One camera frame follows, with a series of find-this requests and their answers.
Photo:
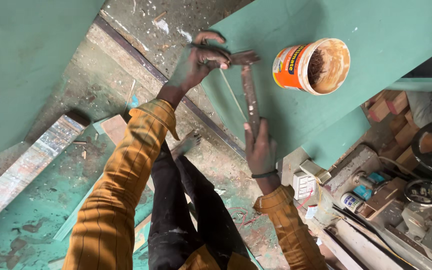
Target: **orange plastic bucket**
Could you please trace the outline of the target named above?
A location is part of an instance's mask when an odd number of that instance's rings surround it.
[[[324,65],[319,79],[311,85],[308,80],[308,66],[316,49],[321,51]],[[323,38],[280,51],[273,63],[273,78],[282,88],[319,96],[338,89],[346,79],[349,69],[350,51],[346,44],[337,38]]]

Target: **shirt sleeve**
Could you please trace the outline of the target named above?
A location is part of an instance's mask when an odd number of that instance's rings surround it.
[[[292,270],[326,270],[325,257],[309,234],[293,204],[294,189],[279,186],[272,193],[259,197],[255,210],[268,214],[274,224],[279,246]]]
[[[179,138],[166,101],[153,99],[129,114],[124,139],[78,212],[63,270],[133,269],[135,208],[166,133]]]

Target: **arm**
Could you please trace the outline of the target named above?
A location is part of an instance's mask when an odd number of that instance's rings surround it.
[[[254,175],[274,171],[276,142],[269,138],[268,122],[261,118],[256,142],[248,123],[244,124],[246,159]],[[257,178],[263,196],[255,204],[255,210],[266,213],[274,224],[279,246],[292,270],[326,270],[325,257],[309,234],[308,226],[299,217],[293,204],[294,189],[281,185],[277,174]]]
[[[133,268],[135,208],[167,132],[179,140],[174,110],[212,69],[228,68],[224,54],[200,46],[206,39],[224,42],[216,33],[201,32],[197,44],[185,47],[174,75],[156,99],[129,112],[123,141],[78,212],[63,270]]]

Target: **black pants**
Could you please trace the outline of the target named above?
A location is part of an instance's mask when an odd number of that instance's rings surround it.
[[[174,161],[166,141],[151,176],[154,202],[148,238],[150,270],[177,270],[204,244],[222,270],[227,268],[232,252],[249,258],[214,185],[185,156]],[[198,231],[191,221],[184,189],[194,204]]]

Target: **metal rail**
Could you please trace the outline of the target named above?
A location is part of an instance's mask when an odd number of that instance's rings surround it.
[[[108,34],[119,46],[121,46],[132,58],[134,58],[139,64],[141,64],[156,80],[160,83],[165,84],[168,79],[154,67],[135,47],[131,45],[121,34],[119,34],[103,17],[97,15],[93,21],[99,26],[106,34]],[[236,153],[242,158],[246,158],[246,153],[231,140],[231,138],[222,131],[213,120],[211,120],[204,112],[202,112],[187,96],[184,96],[181,100],[184,106],[186,106],[191,112],[203,121],[219,138],[221,138],[227,145],[229,145]]]

